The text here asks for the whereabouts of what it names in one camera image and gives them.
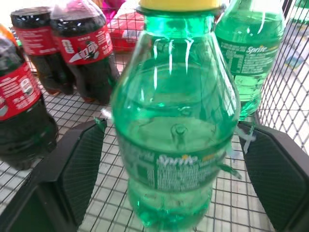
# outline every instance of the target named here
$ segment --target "yellow bottle cap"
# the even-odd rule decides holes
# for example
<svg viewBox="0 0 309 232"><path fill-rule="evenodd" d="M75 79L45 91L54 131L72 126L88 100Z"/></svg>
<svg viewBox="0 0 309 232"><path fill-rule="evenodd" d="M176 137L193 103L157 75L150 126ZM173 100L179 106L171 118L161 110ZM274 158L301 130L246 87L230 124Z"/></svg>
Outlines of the yellow bottle cap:
<svg viewBox="0 0 309 232"><path fill-rule="evenodd" d="M221 6L221 0L140 0L140 6L157 11L204 11Z"/></svg>

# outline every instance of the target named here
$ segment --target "sprite bottle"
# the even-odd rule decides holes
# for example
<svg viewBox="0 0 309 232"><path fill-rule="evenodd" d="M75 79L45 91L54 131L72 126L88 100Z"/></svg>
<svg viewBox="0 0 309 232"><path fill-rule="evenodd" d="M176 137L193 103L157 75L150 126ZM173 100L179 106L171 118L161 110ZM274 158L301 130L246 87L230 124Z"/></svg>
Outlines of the sprite bottle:
<svg viewBox="0 0 309 232"><path fill-rule="evenodd" d="M145 27L112 96L128 198L153 231L203 218L239 96L214 35L215 0L141 0Z"/></svg>
<svg viewBox="0 0 309 232"><path fill-rule="evenodd" d="M234 0L216 26L222 54L239 91L241 120L258 109L284 28L280 0Z"/></svg>

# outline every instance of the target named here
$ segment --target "red label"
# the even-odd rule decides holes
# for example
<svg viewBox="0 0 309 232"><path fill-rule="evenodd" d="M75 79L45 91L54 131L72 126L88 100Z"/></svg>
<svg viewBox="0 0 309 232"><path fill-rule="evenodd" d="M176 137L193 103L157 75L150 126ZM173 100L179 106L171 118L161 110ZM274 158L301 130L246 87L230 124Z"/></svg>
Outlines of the red label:
<svg viewBox="0 0 309 232"><path fill-rule="evenodd" d="M29 109L41 91L27 63L0 78L0 121Z"/></svg>
<svg viewBox="0 0 309 232"><path fill-rule="evenodd" d="M28 55L49 55L58 51L50 26L35 29L14 29Z"/></svg>
<svg viewBox="0 0 309 232"><path fill-rule="evenodd" d="M61 54L68 64L89 64L112 53L107 26L82 36L56 37Z"/></svg>

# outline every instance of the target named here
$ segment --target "cola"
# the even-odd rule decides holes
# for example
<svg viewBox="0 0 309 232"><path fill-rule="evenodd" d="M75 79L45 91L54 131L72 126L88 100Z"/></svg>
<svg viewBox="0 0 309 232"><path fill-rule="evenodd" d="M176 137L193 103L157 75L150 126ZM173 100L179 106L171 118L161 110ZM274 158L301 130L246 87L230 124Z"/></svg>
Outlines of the cola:
<svg viewBox="0 0 309 232"><path fill-rule="evenodd" d="M54 7L51 26L82 98L107 104L119 72L102 11L91 1L70 0Z"/></svg>
<svg viewBox="0 0 309 232"><path fill-rule="evenodd" d="M20 50L0 36L0 160L30 168L56 147L58 128Z"/></svg>
<svg viewBox="0 0 309 232"><path fill-rule="evenodd" d="M14 11L11 20L17 36L39 79L50 94L73 94L74 75L64 62L53 39L50 8L33 7Z"/></svg>

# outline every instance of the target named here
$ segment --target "red package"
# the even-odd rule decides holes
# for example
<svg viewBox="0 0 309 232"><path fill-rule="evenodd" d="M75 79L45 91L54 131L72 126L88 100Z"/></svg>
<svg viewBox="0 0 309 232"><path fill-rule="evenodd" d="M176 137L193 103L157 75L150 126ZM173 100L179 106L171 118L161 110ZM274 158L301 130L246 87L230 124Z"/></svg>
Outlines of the red package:
<svg viewBox="0 0 309 232"><path fill-rule="evenodd" d="M115 52L129 52L135 47L144 27L144 16L132 10L118 14L108 24Z"/></svg>

